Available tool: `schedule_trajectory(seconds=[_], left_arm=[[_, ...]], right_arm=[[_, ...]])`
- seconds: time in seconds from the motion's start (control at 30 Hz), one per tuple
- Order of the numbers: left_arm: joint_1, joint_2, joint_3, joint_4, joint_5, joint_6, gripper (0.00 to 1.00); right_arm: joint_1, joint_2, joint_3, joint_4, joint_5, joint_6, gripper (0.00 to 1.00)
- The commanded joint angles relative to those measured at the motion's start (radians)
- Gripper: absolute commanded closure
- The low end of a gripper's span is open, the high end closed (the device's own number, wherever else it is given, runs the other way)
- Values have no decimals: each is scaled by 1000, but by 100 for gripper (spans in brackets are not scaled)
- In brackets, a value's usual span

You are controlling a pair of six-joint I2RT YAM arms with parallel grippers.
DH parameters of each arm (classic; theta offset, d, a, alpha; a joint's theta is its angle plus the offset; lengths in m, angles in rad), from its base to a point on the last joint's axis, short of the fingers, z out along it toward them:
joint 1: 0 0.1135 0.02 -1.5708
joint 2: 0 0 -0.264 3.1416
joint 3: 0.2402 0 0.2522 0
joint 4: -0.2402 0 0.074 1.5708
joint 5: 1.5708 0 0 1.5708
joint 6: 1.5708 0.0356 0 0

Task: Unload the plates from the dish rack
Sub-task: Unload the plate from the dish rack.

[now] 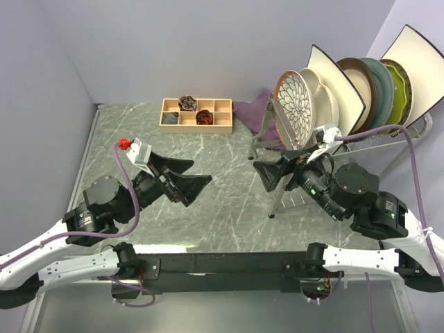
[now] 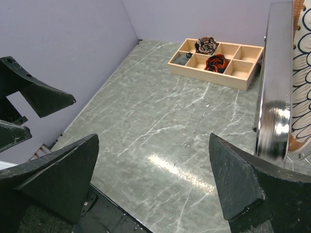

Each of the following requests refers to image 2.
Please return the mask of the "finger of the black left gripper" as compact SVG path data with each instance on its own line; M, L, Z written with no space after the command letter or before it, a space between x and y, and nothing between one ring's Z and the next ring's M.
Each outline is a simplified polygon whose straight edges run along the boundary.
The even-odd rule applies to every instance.
M30 129L4 120L0 121L0 151L3 152L32 138Z
M0 97L20 92L40 118L73 105L73 95L51 87L27 72L13 57L0 59Z

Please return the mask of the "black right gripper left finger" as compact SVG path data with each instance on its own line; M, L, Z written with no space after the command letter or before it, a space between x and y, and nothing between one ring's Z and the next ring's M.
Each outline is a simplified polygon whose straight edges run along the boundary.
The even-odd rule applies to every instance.
M99 153L97 134L0 172L2 233L70 233Z

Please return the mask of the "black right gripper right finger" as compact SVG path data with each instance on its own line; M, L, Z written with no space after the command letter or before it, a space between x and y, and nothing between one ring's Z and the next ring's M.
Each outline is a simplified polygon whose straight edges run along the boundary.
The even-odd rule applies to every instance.
M209 158L233 233L309 233L311 178L275 166L210 134Z

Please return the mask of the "floral patterned round plate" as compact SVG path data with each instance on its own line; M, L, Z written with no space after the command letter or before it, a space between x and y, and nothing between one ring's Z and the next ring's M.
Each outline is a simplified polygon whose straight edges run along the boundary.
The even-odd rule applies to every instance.
M294 1L290 153L311 149L311 2Z

